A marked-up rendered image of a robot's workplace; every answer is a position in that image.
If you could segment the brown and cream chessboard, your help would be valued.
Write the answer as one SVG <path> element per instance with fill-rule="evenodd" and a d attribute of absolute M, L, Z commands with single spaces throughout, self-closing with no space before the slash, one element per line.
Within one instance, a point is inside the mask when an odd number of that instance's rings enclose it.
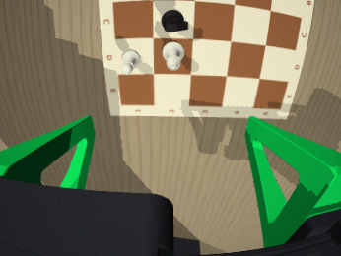
<path fill-rule="evenodd" d="M 314 0 L 99 0 L 110 116 L 287 119 L 302 71 Z M 166 32 L 178 10 L 188 30 Z M 169 70 L 163 48 L 184 49 Z M 121 71 L 136 51 L 140 65 Z"/>

